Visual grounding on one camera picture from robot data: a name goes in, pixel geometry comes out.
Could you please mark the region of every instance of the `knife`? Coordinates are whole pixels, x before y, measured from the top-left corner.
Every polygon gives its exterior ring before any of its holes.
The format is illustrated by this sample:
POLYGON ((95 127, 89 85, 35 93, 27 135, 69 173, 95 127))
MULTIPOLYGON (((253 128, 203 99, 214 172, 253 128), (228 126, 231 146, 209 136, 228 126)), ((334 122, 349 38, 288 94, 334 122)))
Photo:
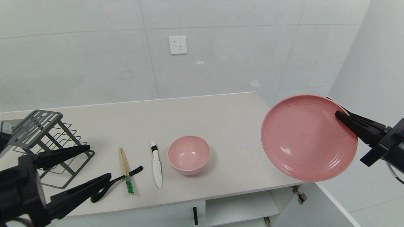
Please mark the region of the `knife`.
POLYGON ((154 173, 154 181, 159 189, 161 189, 162 185, 162 177, 161 177, 161 162, 158 157, 158 148, 155 142, 150 142, 151 152, 153 153, 153 173, 154 173))

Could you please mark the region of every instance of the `gray metal rack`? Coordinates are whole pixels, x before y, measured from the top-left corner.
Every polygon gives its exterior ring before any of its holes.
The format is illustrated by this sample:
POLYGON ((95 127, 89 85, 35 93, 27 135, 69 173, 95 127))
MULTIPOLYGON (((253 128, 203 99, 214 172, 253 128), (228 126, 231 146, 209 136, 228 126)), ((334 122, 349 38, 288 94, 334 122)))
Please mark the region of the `gray metal rack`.
MULTIPOLYGON (((15 146, 13 150, 22 155, 87 144, 76 135, 76 130, 71 129, 71 124, 61 121, 62 118, 59 112, 34 110, 13 128, 8 144, 15 146)), ((39 170, 41 183, 59 189, 66 188, 94 154, 94 151, 89 150, 50 170, 39 170)))

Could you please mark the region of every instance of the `wall socket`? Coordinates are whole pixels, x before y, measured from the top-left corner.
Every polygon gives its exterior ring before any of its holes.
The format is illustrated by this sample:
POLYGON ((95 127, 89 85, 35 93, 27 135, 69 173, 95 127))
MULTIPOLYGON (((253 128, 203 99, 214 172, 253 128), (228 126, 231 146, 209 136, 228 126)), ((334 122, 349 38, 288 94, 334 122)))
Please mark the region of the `wall socket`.
POLYGON ((187 37, 186 36, 170 36, 170 52, 172 55, 187 53, 187 37))

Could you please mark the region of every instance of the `kitchen counter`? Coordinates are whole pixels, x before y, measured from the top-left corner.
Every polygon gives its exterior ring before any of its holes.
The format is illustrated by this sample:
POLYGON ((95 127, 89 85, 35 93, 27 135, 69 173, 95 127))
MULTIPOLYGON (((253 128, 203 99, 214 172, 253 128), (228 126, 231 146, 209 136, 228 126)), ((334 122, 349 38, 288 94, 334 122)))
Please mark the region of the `kitchen counter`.
MULTIPOLYGON (((268 110, 255 92, 52 109, 61 112, 62 121, 71 123, 96 152, 66 189, 106 172, 113 179, 121 176, 118 147, 124 148, 130 170, 144 167, 131 178, 136 196, 129 196, 121 181, 98 203, 87 200, 69 215, 143 209, 300 184, 279 171, 262 148, 261 123, 268 110), (170 144, 186 135, 202 137, 212 149, 206 169, 196 176, 179 174, 167 158, 170 144), (162 189, 154 182, 150 141, 159 147, 162 189)), ((30 112, 1 113, 0 119, 21 119, 30 112)), ((17 164, 15 153, 10 150, 0 159, 2 169, 17 164)), ((43 188, 48 202, 61 192, 43 188)))

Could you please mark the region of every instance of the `cabinet handle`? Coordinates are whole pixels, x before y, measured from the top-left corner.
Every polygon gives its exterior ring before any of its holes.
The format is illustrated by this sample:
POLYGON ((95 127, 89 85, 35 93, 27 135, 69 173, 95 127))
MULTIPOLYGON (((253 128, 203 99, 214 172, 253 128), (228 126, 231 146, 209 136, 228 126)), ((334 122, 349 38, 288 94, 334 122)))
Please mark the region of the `cabinet handle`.
POLYGON ((198 225, 198 214, 196 213, 196 207, 194 207, 194 221, 195 225, 198 225))

